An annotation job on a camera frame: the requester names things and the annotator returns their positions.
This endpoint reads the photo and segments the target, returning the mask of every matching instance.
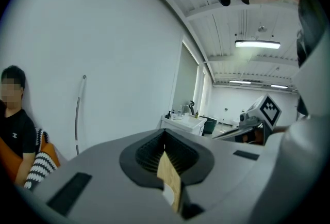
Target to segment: green chair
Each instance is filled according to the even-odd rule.
[[[203,135],[204,134],[212,134],[214,129],[216,128],[216,125],[218,124],[218,121],[213,118],[208,118],[208,117],[202,117],[207,119],[207,121],[204,124],[204,130],[203,130]]]

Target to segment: ceiling light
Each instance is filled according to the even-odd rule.
[[[252,48],[270,48],[278,49],[280,47],[279,42],[275,41],[263,41],[263,40],[237,40],[235,41],[236,48],[252,47]]]
[[[281,89],[287,89],[287,86],[278,86],[278,85],[271,85],[271,87],[281,88]]]
[[[249,85],[251,83],[251,82],[247,82],[247,81],[233,81],[233,80],[230,80],[229,82],[235,83],[235,84],[246,84],[246,85]]]

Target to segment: black rubber insert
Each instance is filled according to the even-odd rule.
[[[164,151],[181,179],[179,213],[184,219],[200,214],[204,209],[190,201],[186,186],[202,182],[215,164],[213,154],[204,146],[172,130],[161,129],[126,147],[119,163],[137,185],[163,190],[157,170]]]
[[[233,155],[237,155],[237,156],[241,156],[247,159],[251,159],[251,160],[258,160],[259,158],[259,154],[255,154],[255,153],[251,153],[251,152],[244,152],[244,151],[236,151],[233,153]]]
[[[50,199],[47,205],[66,216],[91,178],[92,176],[86,173],[77,173]]]

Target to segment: white cabinet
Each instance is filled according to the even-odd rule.
[[[206,121],[207,119],[205,118],[196,119],[192,115],[188,115],[182,120],[169,120],[162,116],[160,127],[161,129],[182,130],[191,134],[202,136]]]

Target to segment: ceiling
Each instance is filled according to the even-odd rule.
[[[289,86],[298,71],[296,35],[300,28],[298,6],[282,0],[271,4],[245,5],[232,0],[223,7],[218,0],[166,0],[195,39],[214,84],[229,80],[252,81],[251,86]],[[267,31],[258,32],[264,26]],[[236,40],[267,40],[281,43],[278,50],[235,48]]]

